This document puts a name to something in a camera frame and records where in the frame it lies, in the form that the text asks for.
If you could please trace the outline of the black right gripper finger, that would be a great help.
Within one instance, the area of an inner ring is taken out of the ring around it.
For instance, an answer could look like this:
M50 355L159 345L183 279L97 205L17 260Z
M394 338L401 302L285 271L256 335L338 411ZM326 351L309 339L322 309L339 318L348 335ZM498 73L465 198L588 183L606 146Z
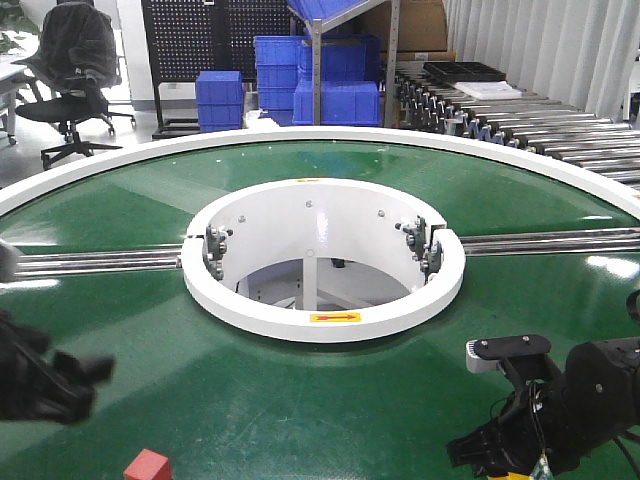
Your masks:
M448 442L446 451L453 467L468 465L475 477L529 475L538 459L538 439L527 426L491 420Z

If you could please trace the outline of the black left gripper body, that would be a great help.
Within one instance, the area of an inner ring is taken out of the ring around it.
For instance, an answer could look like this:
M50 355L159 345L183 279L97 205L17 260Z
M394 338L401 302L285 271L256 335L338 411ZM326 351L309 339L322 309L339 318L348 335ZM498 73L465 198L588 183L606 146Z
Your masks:
M76 424L91 415L96 386L112 378L115 358L78 358L55 351L46 361L51 337L20 326L1 312L1 419Z

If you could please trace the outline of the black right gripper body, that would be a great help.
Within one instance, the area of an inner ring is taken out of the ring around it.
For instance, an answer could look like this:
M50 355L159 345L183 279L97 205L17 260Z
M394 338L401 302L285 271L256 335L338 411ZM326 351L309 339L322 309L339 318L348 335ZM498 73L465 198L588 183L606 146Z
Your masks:
M574 347L564 373L509 401L497 420L495 475L528 475L542 454L551 472L576 469L595 448L639 423L639 339Z

